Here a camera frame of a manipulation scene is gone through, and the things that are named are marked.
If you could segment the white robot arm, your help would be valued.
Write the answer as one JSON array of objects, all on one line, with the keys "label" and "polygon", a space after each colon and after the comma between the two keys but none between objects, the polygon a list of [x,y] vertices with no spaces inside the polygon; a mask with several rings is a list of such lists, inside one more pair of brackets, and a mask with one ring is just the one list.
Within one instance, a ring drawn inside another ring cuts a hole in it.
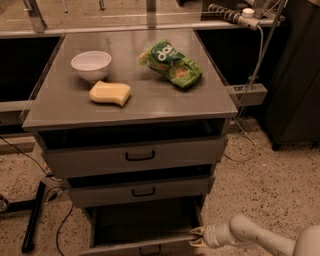
[{"label": "white robot arm", "polygon": [[259,245],[272,256],[320,256],[319,225],[304,229],[293,240],[260,227],[243,214],[237,214],[227,223],[199,226],[189,233],[198,236],[198,239],[189,242],[198,248],[246,248]]}]

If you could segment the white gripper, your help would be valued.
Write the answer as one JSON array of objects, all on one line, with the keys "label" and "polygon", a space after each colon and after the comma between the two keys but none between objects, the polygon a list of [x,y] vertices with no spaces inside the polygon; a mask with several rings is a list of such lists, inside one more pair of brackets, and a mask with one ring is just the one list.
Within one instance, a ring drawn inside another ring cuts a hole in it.
[{"label": "white gripper", "polygon": [[203,239],[199,238],[190,241],[189,244],[196,248],[205,248],[206,245],[210,248],[217,249],[226,245],[230,245],[232,234],[229,226],[224,224],[199,226],[189,231],[190,234],[203,235]]}]

